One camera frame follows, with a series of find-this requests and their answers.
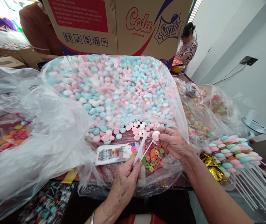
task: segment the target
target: hand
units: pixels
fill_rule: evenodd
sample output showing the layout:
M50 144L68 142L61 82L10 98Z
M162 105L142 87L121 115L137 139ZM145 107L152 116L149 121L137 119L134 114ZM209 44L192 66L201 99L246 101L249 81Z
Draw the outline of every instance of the hand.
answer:
M178 131L175 131L168 127L160 127L155 131L159 131L161 134L158 136L159 141L157 144L164 145L173 157L182 161L190 153L193 155L193 149L188 145L185 139Z
M137 179L140 179L139 174L142 162L137 162L131 172L134 160L135 156L132 156L125 163L117 167L114 182L107 198L116 202L116 206L120 206L121 209L124 209L131 201Z

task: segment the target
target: floral shirt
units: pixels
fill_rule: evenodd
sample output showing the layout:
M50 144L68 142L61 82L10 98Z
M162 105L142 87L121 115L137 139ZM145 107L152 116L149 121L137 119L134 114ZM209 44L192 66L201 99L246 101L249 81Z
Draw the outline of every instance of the floral shirt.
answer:
M191 61L191 59L194 57L196 50L197 50L197 40L193 39L190 43L186 44L185 46L181 46L176 56L182 57L184 54L188 55L189 57L184 62L184 65L187 66Z

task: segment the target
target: small box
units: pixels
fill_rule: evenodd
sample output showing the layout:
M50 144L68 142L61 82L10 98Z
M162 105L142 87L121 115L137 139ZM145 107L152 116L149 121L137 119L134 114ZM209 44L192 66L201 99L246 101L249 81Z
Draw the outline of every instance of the small box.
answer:
M17 59L6 56L6 57L0 57L0 67L5 68L26 68L25 64L18 61Z
M20 50L10 50L0 48L1 56L11 56L18 61L22 62L28 68L34 68L39 70L37 63L41 62L40 55L34 51L33 48L20 49Z
M43 0L65 55L147 55L169 69L192 0Z

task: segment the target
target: person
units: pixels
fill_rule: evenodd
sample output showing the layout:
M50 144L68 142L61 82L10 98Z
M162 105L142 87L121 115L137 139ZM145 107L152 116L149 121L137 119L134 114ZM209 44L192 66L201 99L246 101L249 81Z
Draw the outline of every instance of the person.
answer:
M242 208L216 181L178 131L168 127L160 127L155 131L161 133L158 136L160 140L157 143L164 145L171 155L179 160L209 223L253 223ZM131 172L133 162L134 157L131 157L127 162L118 166L107 199L93 212L92 216L85 222L86 224L116 222L123 209L132 199L136 188L142 162L137 162Z
M180 59L185 67L192 60L197 50L197 39L193 35L194 30L195 26L192 22L185 25L181 37L183 44L175 55L175 58Z
M19 11L19 16L25 36L42 61L64 55L42 0L24 7Z

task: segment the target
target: left hand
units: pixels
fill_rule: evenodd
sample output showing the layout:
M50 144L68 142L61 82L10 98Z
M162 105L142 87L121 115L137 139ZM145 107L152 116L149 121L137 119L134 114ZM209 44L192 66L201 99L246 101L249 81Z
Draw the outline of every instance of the left hand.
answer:
M129 204L136 188L137 179L140 179L142 162L137 162L131 172L134 160L135 156L132 156L117 167L114 182L107 197L107 200L120 206L120 209L124 209Z

